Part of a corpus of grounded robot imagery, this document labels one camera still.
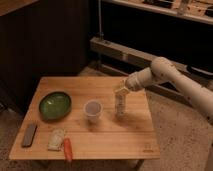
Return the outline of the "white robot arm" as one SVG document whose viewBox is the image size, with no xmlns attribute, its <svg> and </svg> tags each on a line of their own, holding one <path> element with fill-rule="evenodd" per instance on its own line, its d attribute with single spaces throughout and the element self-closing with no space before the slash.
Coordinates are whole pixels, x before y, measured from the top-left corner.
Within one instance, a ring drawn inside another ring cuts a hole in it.
<svg viewBox="0 0 213 171">
<path fill-rule="evenodd" d="M 155 58 L 149 67 L 130 74 L 114 88 L 117 116 L 125 113 L 126 96 L 148 86 L 171 83 L 198 112 L 213 125 L 213 92 L 182 74 L 165 57 Z"/>
</svg>

